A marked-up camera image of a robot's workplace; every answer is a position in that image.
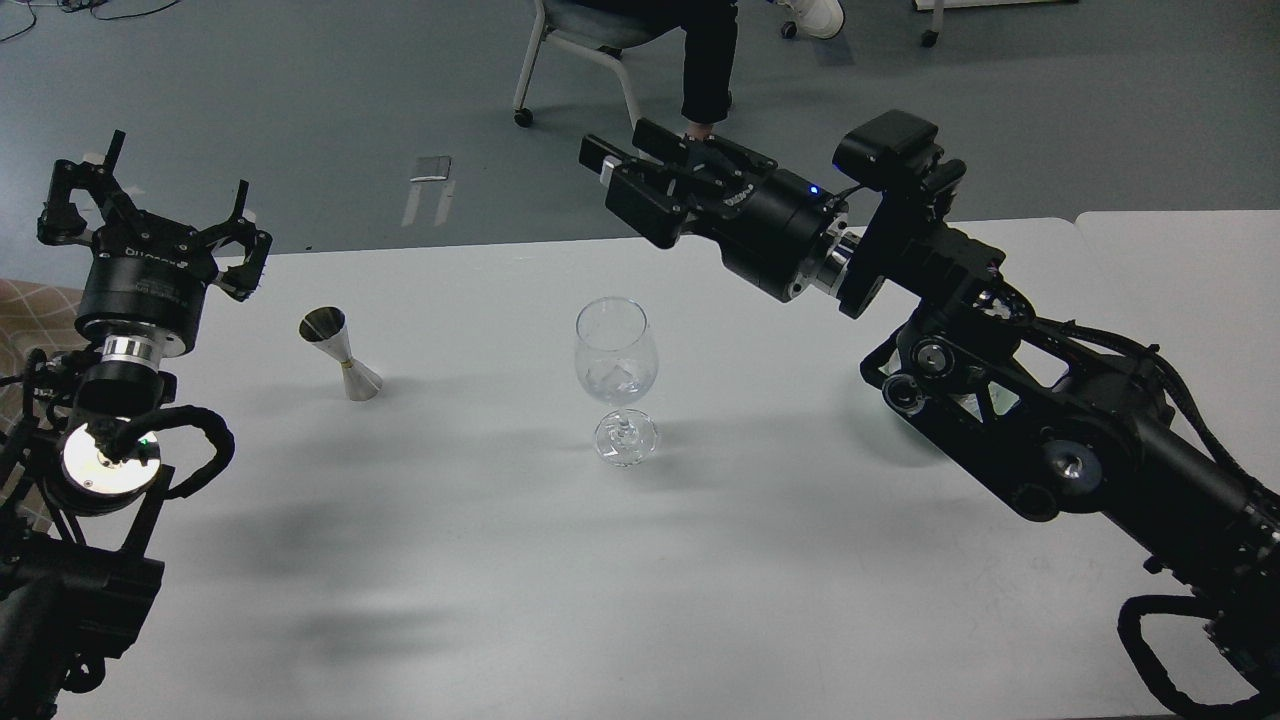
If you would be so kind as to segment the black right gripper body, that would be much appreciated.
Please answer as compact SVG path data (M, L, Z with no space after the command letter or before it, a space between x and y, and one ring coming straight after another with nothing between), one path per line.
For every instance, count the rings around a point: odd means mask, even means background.
M835 242L831 227L849 204L791 170L749 177L735 193L687 199L689 229L713 241L724 268L772 299L788 302Z

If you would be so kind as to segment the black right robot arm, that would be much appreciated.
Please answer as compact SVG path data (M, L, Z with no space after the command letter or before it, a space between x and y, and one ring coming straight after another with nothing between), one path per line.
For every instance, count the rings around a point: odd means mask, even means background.
M781 302L808 287L859 318L891 282L918 299L864 380L1016 515L1105 515L1187 596L1128 600L1117 634L1149 693L1185 719L1277 716L1277 495L1204 424L1155 345L1056 322L1001 272L1004 252L945 220L965 164L937 127L890 110L832 163L879 195L861 233L831 193L723 138L696 150L648 119L635 154L589 135L605 208L659 249L684 234Z

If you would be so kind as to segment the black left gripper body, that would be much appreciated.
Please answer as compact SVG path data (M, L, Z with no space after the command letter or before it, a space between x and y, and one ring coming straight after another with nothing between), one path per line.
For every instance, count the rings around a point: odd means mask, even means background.
M102 228L93 254L76 319L84 338L148 334L163 345L164 357L195 350L218 265L193 231Z

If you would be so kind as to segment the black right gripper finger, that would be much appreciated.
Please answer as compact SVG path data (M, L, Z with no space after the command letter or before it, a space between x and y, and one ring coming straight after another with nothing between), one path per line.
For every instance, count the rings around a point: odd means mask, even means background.
M579 163L605 186L605 209L658 249L672 249L694 206L721 197L721 179L689 167L691 146L678 136L637 137L636 158L595 135L582 138Z
M634 127L634 147L663 167L726 186L746 184L778 169L774 159L726 138L694 140L646 118Z

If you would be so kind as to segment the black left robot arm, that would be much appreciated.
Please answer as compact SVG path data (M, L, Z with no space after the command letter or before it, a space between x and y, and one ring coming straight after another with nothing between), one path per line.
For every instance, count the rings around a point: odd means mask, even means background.
M204 489L236 439L218 413L175 402L166 359L192 352L207 291L242 302L273 238L244 214L200 229L140 209L99 161L52 168L37 238L93 255L76 314L82 348L31 348L3 433L3 716L51 719L102 684L140 637L165 566L146 552L165 503Z

